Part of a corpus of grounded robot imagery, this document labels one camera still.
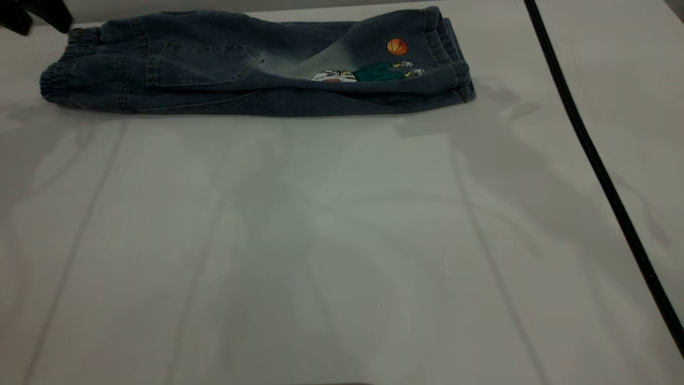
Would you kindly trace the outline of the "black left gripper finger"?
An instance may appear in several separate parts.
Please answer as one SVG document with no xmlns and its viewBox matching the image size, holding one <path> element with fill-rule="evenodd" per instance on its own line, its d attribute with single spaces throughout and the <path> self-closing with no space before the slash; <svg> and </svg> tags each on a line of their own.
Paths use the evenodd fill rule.
<svg viewBox="0 0 684 385">
<path fill-rule="evenodd" d="M 1 27 L 20 36 L 28 36 L 33 26 L 32 17 L 19 5 L 1 5 Z"/>
<path fill-rule="evenodd" d="M 68 33 L 73 17 L 64 1 L 29 1 L 29 11 L 61 33 Z"/>
</svg>

